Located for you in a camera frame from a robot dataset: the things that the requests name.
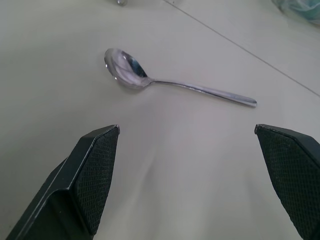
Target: spoon bowl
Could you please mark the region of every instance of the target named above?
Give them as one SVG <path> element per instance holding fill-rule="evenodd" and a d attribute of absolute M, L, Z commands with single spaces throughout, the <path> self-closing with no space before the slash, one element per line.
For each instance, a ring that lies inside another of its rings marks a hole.
<path fill-rule="evenodd" d="M 125 51 L 117 48 L 109 48 L 104 54 L 105 66 L 111 75 L 122 85 L 131 89 L 143 89 L 152 83 L 175 85 L 213 97 L 240 103 L 255 108 L 257 101 L 246 96 L 220 91 L 208 87 L 196 86 L 193 84 L 158 80 L 148 77 L 138 61 Z"/>

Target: stainless steel spoon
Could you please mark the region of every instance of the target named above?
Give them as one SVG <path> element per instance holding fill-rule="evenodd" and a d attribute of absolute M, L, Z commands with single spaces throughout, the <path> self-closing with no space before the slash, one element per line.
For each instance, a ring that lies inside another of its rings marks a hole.
<path fill-rule="evenodd" d="M 255 108 L 257 106 L 257 101 L 250 97 L 215 90 L 208 87 L 150 78 L 147 76 L 136 59 L 134 59 L 125 51 L 117 48 L 110 48 L 105 52 L 104 62 L 105 66 L 108 68 L 108 70 L 116 80 L 132 89 L 143 89 L 153 83 L 170 84 L 207 94 L 213 97 L 230 100 L 250 107 Z"/>

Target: black plastic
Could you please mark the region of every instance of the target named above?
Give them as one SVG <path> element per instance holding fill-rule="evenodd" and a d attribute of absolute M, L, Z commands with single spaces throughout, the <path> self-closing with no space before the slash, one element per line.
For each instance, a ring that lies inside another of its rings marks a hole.
<path fill-rule="evenodd" d="M 273 188 L 304 240 L 320 239 L 320 144 L 308 135 L 255 127 Z"/>
<path fill-rule="evenodd" d="M 91 240 L 112 180 L 117 125 L 83 136 L 48 176 L 7 240 Z"/>

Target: spoon handle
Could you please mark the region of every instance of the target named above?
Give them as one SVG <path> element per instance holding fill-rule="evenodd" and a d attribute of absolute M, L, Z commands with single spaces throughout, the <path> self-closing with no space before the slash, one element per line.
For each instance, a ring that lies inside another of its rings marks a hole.
<path fill-rule="evenodd" d="M 158 83 L 158 84 L 169 84 L 169 85 L 175 85 L 179 87 L 183 87 L 186 89 L 190 89 L 199 93 L 207 94 L 213 97 L 218 97 L 222 99 L 227 99 L 236 103 L 240 103 L 243 105 L 247 105 L 250 107 L 256 107 L 257 106 L 257 101 L 246 96 L 241 96 L 237 95 L 234 93 L 226 92 L 226 91 L 220 91 L 208 87 L 203 87 L 203 86 L 195 86 L 192 84 L 185 84 L 185 83 L 179 83 L 179 82 L 174 82 L 174 81 L 166 81 L 166 80 L 153 80 L 153 83 Z"/>

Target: tile floor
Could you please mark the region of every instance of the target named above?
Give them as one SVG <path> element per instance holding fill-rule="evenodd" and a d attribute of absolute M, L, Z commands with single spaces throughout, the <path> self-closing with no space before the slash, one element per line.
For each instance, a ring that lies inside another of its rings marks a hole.
<path fill-rule="evenodd" d="M 3 0 L 0 239 L 84 134 L 119 124 L 95 240 L 299 240 L 256 124 L 320 142 L 320 31 L 262 0 Z M 104 66 L 121 48 L 150 76 L 234 92 L 256 109 L 168 86 L 136 93 Z"/>

